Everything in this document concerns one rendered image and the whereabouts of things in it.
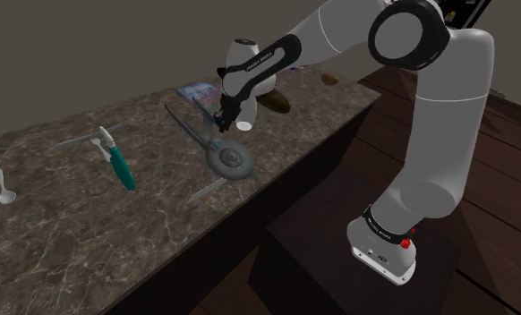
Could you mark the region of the large brown potato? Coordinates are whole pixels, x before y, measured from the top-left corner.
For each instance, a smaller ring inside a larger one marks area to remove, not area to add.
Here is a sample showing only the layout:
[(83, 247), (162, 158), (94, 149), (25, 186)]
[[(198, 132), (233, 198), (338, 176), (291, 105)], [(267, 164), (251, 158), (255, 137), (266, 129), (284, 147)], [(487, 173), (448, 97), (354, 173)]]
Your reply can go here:
[(276, 89), (257, 96), (256, 100), (268, 110), (279, 114), (287, 114), (291, 110), (291, 105), (287, 98)]

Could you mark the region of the teal electric toothbrush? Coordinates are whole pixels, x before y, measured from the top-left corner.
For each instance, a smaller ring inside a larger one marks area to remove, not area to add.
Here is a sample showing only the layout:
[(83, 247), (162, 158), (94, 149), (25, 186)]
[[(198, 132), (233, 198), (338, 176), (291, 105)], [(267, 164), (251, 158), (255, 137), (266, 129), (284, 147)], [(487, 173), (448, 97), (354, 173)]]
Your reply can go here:
[(136, 183), (133, 179), (132, 172), (130, 171), (129, 166), (126, 164), (123, 155), (116, 146), (114, 138), (111, 136), (109, 131), (107, 131), (102, 126), (99, 127), (99, 132), (106, 140), (109, 154), (111, 155), (110, 163), (115, 171), (117, 178), (128, 191), (134, 190), (136, 188)]

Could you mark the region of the long grey butter knife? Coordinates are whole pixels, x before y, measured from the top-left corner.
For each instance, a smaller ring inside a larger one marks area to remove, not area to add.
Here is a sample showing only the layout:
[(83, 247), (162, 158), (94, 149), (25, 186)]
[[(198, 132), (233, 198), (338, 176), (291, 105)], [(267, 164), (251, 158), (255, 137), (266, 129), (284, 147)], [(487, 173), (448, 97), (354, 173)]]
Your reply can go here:
[[(107, 130), (108, 132), (112, 132), (112, 131), (114, 131), (114, 130), (116, 130), (116, 129), (121, 128), (122, 126), (123, 126), (123, 125), (120, 123), (120, 124), (117, 124), (117, 125), (111, 126), (111, 127), (107, 128), (106, 130)], [(84, 135), (84, 136), (81, 136), (81, 137), (78, 137), (78, 138), (75, 138), (75, 139), (66, 140), (66, 141), (64, 141), (64, 142), (58, 143), (58, 144), (56, 144), (53, 148), (54, 148), (54, 149), (60, 149), (60, 148), (63, 148), (63, 147), (65, 147), (65, 146), (68, 146), (68, 145), (74, 144), (74, 143), (76, 143), (76, 142), (78, 142), (78, 141), (81, 141), (81, 140), (87, 140), (87, 139), (92, 139), (92, 138), (97, 138), (97, 137), (99, 137), (99, 136), (101, 136), (101, 135), (102, 135), (102, 133), (101, 133), (100, 131), (98, 131), (98, 132), (93, 132), (93, 133), (91, 133), (91, 134), (87, 134), (87, 135)]]

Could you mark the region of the blue book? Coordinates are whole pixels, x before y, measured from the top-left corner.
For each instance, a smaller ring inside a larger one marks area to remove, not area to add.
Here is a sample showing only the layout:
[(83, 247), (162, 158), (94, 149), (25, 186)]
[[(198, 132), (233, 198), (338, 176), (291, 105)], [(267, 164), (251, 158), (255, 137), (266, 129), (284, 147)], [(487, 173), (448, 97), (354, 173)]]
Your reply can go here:
[(208, 82), (178, 88), (175, 92), (189, 104), (194, 105), (195, 101), (198, 101), (208, 110), (215, 109), (220, 99), (219, 89)]

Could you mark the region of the dark robot stand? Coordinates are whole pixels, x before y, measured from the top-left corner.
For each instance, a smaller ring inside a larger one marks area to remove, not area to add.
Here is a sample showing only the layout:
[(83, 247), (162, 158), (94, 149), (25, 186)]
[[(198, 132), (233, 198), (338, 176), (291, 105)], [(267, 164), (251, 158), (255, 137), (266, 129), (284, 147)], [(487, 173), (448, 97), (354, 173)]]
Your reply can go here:
[(249, 285), (271, 315), (440, 315), (459, 247), (420, 225), (413, 277), (395, 285), (355, 258), (347, 224), (382, 190), (345, 166), (268, 225)]

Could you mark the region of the grey pizza cutter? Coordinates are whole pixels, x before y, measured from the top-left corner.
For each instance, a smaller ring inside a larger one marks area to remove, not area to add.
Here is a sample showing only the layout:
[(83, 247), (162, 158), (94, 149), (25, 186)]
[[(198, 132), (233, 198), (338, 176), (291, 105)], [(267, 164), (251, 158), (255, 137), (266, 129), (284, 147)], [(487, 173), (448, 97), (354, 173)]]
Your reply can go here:
[(180, 127), (205, 151), (209, 168), (217, 175), (239, 181), (250, 176), (255, 161), (247, 148), (240, 142), (231, 139), (215, 140), (213, 138), (214, 117), (202, 106), (197, 105), (203, 116), (203, 130), (195, 131), (188, 123), (178, 117), (168, 106), (164, 108)]

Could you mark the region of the white spoon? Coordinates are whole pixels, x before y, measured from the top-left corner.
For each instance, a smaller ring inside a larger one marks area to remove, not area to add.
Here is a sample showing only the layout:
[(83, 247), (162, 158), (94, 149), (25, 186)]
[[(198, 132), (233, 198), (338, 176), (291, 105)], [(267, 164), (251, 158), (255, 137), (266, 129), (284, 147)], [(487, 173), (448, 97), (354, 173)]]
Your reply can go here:
[(4, 185), (4, 172), (0, 168), (0, 203), (10, 204), (15, 201), (17, 194), (5, 188)]

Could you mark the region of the grey serrated knife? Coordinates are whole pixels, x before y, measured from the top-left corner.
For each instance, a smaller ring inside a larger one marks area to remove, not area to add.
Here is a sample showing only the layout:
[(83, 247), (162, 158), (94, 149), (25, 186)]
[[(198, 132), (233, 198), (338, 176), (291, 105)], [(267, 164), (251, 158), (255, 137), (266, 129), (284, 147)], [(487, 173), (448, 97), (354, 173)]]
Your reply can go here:
[(187, 201), (193, 202), (193, 201), (201, 198), (202, 196), (204, 196), (212, 191), (215, 191), (217, 188), (219, 188), (221, 185), (225, 184), (226, 182), (227, 182), (226, 178), (220, 177), (215, 182), (210, 183), (209, 185), (205, 186), (198, 192), (195, 192)]

